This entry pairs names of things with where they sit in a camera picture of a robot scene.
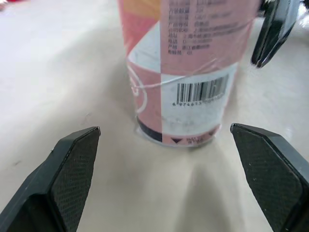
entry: barcode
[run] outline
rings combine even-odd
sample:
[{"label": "barcode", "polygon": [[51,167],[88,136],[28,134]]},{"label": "barcode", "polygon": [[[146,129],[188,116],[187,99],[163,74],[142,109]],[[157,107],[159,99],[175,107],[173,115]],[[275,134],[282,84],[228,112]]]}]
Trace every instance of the barcode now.
[{"label": "barcode", "polygon": [[177,104],[183,102],[207,101],[225,94],[228,74],[216,80],[177,85]]}]

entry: can bottom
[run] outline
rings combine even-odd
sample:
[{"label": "can bottom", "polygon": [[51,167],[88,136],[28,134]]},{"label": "can bottom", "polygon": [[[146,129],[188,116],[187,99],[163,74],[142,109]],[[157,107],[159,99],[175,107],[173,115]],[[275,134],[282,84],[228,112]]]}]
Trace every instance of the can bottom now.
[{"label": "can bottom", "polygon": [[148,140],[168,147],[198,147],[202,146],[209,141],[211,141],[216,133],[220,130],[221,125],[217,125],[214,129],[207,131],[200,135],[194,136],[170,136],[164,135],[160,132],[154,131],[153,129],[147,127],[143,124],[137,117],[139,127],[137,132],[142,136],[146,137]]}]

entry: white table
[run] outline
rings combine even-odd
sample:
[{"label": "white table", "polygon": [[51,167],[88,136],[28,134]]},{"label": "white table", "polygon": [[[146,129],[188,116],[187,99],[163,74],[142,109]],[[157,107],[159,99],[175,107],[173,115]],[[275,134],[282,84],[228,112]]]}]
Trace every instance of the white table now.
[{"label": "white table", "polygon": [[270,232],[229,126],[279,133],[309,159],[309,32],[296,27],[257,70],[250,58],[261,24],[217,138],[175,149],[134,133],[116,1],[9,5],[0,13],[0,210],[60,138],[100,126],[79,232]]}]

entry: white triangle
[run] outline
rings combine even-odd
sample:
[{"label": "white triangle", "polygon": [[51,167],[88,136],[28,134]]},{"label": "white triangle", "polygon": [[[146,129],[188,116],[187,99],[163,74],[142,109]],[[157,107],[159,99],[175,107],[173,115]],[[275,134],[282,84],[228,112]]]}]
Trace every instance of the white triangle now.
[{"label": "white triangle", "polygon": [[128,60],[141,68],[161,73],[160,22],[157,22],[138,42]]}]

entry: can label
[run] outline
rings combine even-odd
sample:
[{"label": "can label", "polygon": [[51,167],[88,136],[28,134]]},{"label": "can label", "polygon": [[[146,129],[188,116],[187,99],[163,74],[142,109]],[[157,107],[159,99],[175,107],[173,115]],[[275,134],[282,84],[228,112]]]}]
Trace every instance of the can label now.
[{"label": "can label", "polygon": [[220,126],[258,1],[119,0],[141,129],[197,145]]}]

